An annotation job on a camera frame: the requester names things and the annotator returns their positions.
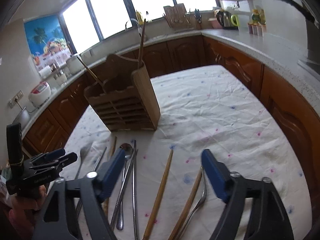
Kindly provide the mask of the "lower wooden kitchen cabinets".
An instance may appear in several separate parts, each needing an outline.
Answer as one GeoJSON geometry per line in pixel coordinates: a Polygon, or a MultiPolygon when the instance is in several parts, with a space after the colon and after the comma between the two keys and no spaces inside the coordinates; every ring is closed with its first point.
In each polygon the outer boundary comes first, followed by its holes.
{"type": "Polygon", "coordinates": [[[286,206],[319,207],[319,115],[285,79],[262,71],[259,97],[221,65],[151,80],[161,113],[157,129],[117,132],[119,142],[138,142],[144,204],[151,204],[171,149],[169,194],[177,202],[209,149],[246,178],[270,177],[286,206]]]}

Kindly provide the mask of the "black box device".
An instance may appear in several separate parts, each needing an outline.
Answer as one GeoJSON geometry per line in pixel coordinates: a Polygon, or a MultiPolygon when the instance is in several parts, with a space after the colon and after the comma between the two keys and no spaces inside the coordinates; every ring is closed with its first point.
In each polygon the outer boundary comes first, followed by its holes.
{"type": "Polygon", "coordinates": [[[21,166],[24,157],[22,153],[22,130],[19,122],[7,126],[7,151],[9,164],[11,166],[21,166]]]}

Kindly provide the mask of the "aluminium pot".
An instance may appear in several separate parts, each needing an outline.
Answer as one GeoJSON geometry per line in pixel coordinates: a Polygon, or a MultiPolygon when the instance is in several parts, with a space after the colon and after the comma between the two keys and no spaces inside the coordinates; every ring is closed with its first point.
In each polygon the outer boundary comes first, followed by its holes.
{"type": "Polygon", "coordinates": [[[21,124],[21,130],[23,130],[28,122],[30,121],[30,113],[28,112],[27,108],[24,107],[21,109],[20,113],[16,116],[16,118],[13,120],[12,124],[21,124]]]}

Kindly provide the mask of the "white red rice cooker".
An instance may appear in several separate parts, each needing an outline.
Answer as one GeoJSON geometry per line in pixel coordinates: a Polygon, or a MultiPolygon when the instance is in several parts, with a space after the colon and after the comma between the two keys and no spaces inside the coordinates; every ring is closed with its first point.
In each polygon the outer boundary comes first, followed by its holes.
{"type": "Polygon", "coordinates": [[[50,85],[42,81],[30,92],[28,99],[34,107],[38,108],[50,98],[51,93],[50,85]]]}

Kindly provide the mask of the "steel spoon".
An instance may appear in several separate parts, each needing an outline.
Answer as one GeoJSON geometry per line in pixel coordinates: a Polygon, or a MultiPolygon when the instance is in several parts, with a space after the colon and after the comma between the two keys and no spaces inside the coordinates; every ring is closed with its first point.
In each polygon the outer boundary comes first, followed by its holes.
{"type": "Polygon", "coordinates": [[[117,214],[117,222],[116,222],[116,228],[118,230],[123,230],[124,228],[124,214],[123,214],[123,198],[124,193],[127,186],[127,180],[129,179],[129,173],[130,173],[130,167],[132,162],[132,155],[133,155],[133,148],[130,144],[122,144],[121,146],[125,150],[125,161],[124,161],[124,167],[123,167],[123,174],[121,179],[121,188],[119,192],[119,210],[117,214]]]}

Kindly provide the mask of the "steel chopstick angled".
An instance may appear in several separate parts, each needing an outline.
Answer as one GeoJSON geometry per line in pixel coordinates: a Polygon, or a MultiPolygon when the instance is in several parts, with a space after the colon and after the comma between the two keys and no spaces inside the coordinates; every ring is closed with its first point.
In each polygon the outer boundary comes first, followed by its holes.
{"type": "Polygon", "coordinates": [[[126,186],[127,183],[129,181],[129,177],[132,171],[132,167],[133,167],[133,161],[136,158],[136,153],[137,153],[137,149],[134,148],[133,149],[133,154],[131,155],[131,159],[129,161],[129,164],[127,166],[126,172],[125,172],[125,176],[124,176],[124,181],[122,182],[119,194],[118,194],[118,198],[117,198],[117,202],[116,205],[114,207],[114,212],[113,212],[113,216],[111,219],[111,229],[114,230],[115,226],[116,226],[116,222],[117,222],[117,217],[118,217],[118,213],[120,210],[120,203],[123,201],[123,197],[124,197],[124,193],[126,190],[126,186]]]}

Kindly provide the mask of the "steel chopstick straight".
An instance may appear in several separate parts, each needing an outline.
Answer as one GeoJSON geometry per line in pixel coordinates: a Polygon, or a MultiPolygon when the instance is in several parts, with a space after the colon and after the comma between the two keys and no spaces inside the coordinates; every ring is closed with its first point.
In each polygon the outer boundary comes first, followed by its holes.
{"type": "Polygon", "coordinates": [[[132,211],[133,211],[133,230],[134,239],[139,240],[139,228],[138,228],[138,214],[137,214],[137,175],[136,175],[136,156],[137,156],[137,143],[133,141],[133,165],[132,165],[132,211]]]}

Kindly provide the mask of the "wooden utensil holder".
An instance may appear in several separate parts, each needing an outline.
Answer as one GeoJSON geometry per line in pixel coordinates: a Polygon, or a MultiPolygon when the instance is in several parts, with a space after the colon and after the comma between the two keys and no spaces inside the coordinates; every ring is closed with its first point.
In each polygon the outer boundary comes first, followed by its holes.
{"type": "Polygon", "coordinates": [[[110,54],[92,73],[98,80],[84,96],[111,132],[157,129],[160,107],[144,62],[110,54]]]}

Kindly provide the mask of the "white floral tablecloth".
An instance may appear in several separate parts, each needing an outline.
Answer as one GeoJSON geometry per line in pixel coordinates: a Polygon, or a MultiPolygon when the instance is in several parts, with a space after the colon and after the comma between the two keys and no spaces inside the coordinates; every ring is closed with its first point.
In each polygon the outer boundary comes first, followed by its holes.
{"type": "Polygon", "coordinates": [[[76,125],[66,152],[88,151],[61,172],[83,177],[112,146],[136,142],[137,214],[144,233],[168,159],[170,171],[151,239],[168,239],[191,193],[209,149],[229,170],[260,180],[269,177],[285,206],[295,239],[312,226],[309,190],[284,133],[261,102],[231,73],[206,66],[160,76],[152,85],[161,108],[155,131],[110,132],[92,108],[76,125]]]}

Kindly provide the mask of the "tropical fruit poster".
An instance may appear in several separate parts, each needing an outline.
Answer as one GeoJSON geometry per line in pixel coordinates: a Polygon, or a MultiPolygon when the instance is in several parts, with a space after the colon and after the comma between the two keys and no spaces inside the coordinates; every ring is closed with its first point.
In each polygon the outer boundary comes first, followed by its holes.
{"type": "Polygon", "coordinates": [[[24,29],[37,71],[53,63],[61,66],[71,57],[71,51],[56,15],[25,22],[24,29]]]}

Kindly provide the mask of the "sink faucet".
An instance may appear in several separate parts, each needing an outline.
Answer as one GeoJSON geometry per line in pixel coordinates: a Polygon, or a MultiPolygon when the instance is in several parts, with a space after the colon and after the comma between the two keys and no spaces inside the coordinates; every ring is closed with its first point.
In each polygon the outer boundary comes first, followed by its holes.
{"type": "Polygon", "coordinates": [[[137,27],[137,31],[139,36],[142,36],[142,32],[143,32],[143,26],[138,22],[138,20],[134,19],[134,18],[130,18],[126,23],[125,23],[125,30],[128,30],[131,27],[137,27]]]}

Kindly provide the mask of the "yellow bottle on sill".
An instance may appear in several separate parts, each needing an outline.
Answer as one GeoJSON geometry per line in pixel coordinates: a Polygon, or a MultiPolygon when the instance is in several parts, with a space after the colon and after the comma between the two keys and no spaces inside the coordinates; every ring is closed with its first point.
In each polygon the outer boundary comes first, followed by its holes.
{"type": "Polygon", "coordinates": [[[137,10],[136,10],[136,19],[137,19],[137,21],[138,21],[138,23],[139,23],[140,25],[143,25],[143,24],[144,24],[144,18],[143,18],[143,16],[141,15],[141,13],[138,12],[137,10]]]}

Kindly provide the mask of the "wooden dish rack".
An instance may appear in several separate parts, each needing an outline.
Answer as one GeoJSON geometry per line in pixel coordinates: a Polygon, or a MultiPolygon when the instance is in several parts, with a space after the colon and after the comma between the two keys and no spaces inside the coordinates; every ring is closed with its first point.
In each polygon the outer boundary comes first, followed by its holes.
{"type": "Polygon", "coordinates": [[[186,15],[187,11],[183,3],[175,6],[164,6],[164,17],[170,28],[174,30],[184,30],[192,27],[190,17],[186,15]]]}

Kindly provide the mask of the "pink seasoning box set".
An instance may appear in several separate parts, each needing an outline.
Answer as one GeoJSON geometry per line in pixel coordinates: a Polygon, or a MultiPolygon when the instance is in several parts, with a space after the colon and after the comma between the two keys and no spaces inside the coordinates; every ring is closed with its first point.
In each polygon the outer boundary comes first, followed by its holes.
{"type": "Polygon", "coordinates": [[[248,32],[250,34],[261,36],[263,37],[265,35],[266,31],[266,25],[260,24],[260,23],[248,23],[248,32]]]}

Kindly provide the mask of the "pink plastic container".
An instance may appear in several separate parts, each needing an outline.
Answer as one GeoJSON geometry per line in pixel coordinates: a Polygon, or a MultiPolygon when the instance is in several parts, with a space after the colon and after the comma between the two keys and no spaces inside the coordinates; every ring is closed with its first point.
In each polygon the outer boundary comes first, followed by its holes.
{"type": "Polygon", "coordinates": [[[222,25],[218,22],[217,18],[209,18],[208,22],[211,24],[213,29],[222,29],[222,25]]]}

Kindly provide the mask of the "green label oil bottle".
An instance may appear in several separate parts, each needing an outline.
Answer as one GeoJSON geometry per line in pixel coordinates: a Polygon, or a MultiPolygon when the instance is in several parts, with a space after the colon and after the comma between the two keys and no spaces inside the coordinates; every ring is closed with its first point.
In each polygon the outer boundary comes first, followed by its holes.
{"type": "Polygon", "coordinates": [[[252,15],[251,15],[252,23],[253,24],[258,24],[260,22],[260,14],[258,9],[253,9],[252,10],[252,15]]]}

